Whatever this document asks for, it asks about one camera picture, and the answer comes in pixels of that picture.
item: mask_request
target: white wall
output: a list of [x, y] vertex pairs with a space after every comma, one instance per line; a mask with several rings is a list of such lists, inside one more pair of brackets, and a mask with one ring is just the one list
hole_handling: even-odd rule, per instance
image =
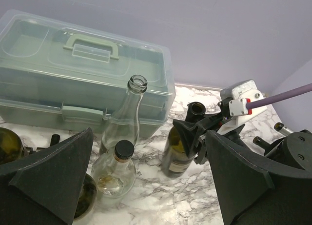
[[9, 9], [168, 47], [175, 80], [272, 91], [312, 52], [312, 0], [0, 0]]
[[[289, 76], [273, 92], [279, 94], [312, 82], [312, 60]], [[281, 121], [293, 131], [312, 131], [312, 92], [273, 105]]]

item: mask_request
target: cable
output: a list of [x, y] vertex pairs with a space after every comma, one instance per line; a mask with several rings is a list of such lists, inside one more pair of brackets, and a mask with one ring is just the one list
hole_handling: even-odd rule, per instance
[[280, 102], [280, 101], [283, 101], [292, 97], [296, 97], [296, 96], [299, 96], [299, 95], [302, 95], [311, 91], [312, 91], [312, 83], [304, 85], [302, 87], [295, 88], [287, 92], [283, 92], [281, 94], [277, 94], [272, 97], [268, 97], [268, 98], [256, 101], [256, 102], [247, 103], [246, 108], [247, 109], [259, 108], [265, 105], [273, 104], [273, 103]]

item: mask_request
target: marble countertop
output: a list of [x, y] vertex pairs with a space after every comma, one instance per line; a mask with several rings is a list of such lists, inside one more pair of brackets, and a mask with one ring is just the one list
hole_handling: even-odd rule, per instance
[[[189, 87], [176, 87], [176, 98], [167, 123], [151, 138], [136, 145], [133, 161], [137, 178], [132, 191], [116, 208], [95, 209], [89, 225], [222, 225], [222, 215], [209, 163], [194, 162], [178, 179], [167, 178], [160, 170], [160, 160], [173, 119], [184, 119], [187, 104], [198, 101], [208, 113], [218, 112], [219, 92]], [[279, 122], [272, 106], [246, 124], [241, 133], [244, 142], [255, 152], [262, 153], [252, 143], [254, 136], [272, 142], [280, 135], [272, 127]], [[59, 134], [61, 141], [75, 132], [5, 123], [0, 126], [16, 132], [25, 146], [48, 147], [51, 135]], [[99, 156], [100, 136], [95, 135], [88, 173]]]

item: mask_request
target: bottle label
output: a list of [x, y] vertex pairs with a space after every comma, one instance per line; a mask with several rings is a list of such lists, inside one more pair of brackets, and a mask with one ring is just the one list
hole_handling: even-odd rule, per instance
[[177, 173], [182, 173], [186, 171], [186, 169], [190, 166], [191, 163], [192, 161], [187, 164], [177, 164], [175, 162], [171, 162], [169, 166], [169, 170], [173, 172], [177, 172]]

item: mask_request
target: plastic box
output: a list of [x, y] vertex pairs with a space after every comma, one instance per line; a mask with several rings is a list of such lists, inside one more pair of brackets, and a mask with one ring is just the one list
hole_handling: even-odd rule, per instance
[[166, 123], [176, 95], [167, 48], [16, 10], [0, 19], [0, 32], [6, 122], [100, 133], [140, 74], [148, 81], [140, 136]]

